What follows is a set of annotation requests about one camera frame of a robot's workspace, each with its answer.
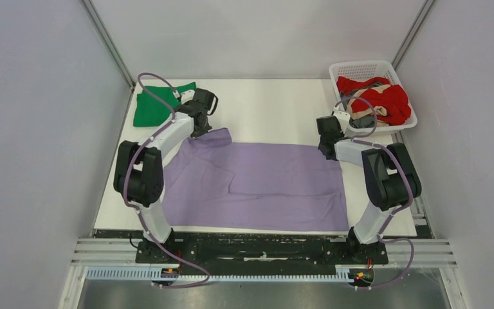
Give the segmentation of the purple t shirt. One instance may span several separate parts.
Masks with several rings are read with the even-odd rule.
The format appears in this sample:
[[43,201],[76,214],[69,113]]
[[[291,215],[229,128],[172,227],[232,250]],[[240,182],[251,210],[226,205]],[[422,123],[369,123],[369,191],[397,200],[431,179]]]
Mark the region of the purple t shirt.
[[342,168],[315,146],[234,142],[222,128],[184,140],[163,175],[162,207],[172,226],[349,228]]

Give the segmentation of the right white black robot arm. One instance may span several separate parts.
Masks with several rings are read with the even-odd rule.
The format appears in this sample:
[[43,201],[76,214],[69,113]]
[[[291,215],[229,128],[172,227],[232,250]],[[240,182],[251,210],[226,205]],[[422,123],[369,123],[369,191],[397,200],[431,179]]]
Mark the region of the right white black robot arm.
[[318,149],[328,160],[363,169],[369,203],[359,222],[350,228],[345,246],[347,257],[361,263],[383,243],[391,219],[421,194],[421,182],[405,144],[347,138],[334,115],[317,118],[316,126]]

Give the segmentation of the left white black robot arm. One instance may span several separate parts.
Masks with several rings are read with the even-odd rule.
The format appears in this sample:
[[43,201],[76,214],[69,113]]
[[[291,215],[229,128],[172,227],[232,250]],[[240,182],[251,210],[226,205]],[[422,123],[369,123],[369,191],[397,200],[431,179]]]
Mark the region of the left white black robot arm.
[[169,118],[142,142],[123,141],[118,147],[113,187],[125,205],[134,209],[143,231],[139,249],[146,248],[160,263],[176,257],[176,244],[168,240],[172,227],[161,206],[165,188],[163,159],[184,139],[198,138],[211,130],[208,118],[218,105],[217,96],[197,88],[178,96],[180,104]]

